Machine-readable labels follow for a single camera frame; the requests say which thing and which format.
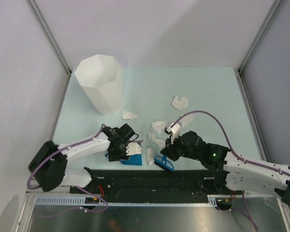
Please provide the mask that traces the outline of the blue dustpan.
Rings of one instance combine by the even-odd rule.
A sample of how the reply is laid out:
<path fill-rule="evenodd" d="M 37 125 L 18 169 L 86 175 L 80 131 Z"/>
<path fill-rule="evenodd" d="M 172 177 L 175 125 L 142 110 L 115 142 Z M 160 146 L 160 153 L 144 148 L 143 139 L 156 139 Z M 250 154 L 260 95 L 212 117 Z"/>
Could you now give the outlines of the blue dustpan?
<path fill-rule="evenodd" d="M 119 161 L 124 165 L 142 166 L 142 155 L 127 156 L 126 146 L 127 145 L 121 145 L 119 147 L 109 147 L 105 155 L 108 158 L 108 161 Z"/>

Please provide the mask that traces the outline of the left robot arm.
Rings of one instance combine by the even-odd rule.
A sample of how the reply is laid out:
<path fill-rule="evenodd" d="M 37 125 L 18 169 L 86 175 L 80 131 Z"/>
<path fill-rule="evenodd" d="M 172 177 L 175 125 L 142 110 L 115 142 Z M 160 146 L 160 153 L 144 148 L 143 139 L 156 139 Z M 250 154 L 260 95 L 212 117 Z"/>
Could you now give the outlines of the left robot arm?
<path fill-rule="evenodd" d="M 128 124 L 111 128 L 104 124 L 92 136 L 78 142 L 56 144 L 45 142 L 29 163 L 28 189 L 41 188 L 49 192 L 59 186 L 77 186 L 86 193 L 96 190 L 97 181 L 86 167 L 75 170 L 71 164 L 87 156 L 104 152 L 109 162 L 130 160 L 143 152 L 139 142 L 133 139 L 138 134 Z"/>

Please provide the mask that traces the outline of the blue hand brush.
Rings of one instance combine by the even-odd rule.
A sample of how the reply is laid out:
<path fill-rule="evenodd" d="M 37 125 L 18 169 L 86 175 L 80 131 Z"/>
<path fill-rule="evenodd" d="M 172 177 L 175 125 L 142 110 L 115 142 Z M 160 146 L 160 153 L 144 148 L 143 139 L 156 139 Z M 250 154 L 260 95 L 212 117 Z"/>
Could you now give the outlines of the blue hand brush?
<path fill-rule="evenodd" d="M 165 155 L 155 156 L 154 164 L 167 172 L 170 172 L 170 173 L 174 172 L 174 165 L 170 161 L 167 160 L 167 157 Z"/>

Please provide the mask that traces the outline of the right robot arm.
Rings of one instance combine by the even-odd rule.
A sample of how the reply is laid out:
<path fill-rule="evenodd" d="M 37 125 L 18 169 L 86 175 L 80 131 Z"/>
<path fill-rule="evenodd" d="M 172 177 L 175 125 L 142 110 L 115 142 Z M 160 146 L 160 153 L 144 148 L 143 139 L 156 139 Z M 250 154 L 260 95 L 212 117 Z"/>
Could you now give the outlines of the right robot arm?
<path fill-rule="evenodd" d="M 169 138 L 161 154 L 172 161 L 180 157 L 199 161 L 214 172 L 213 188 L 217 193 L 252 191 L 277 197 L 290 206 L 290 165 L 235 155 L 228 147 L 206 143 L 193 131 L 166 134 Z"/>

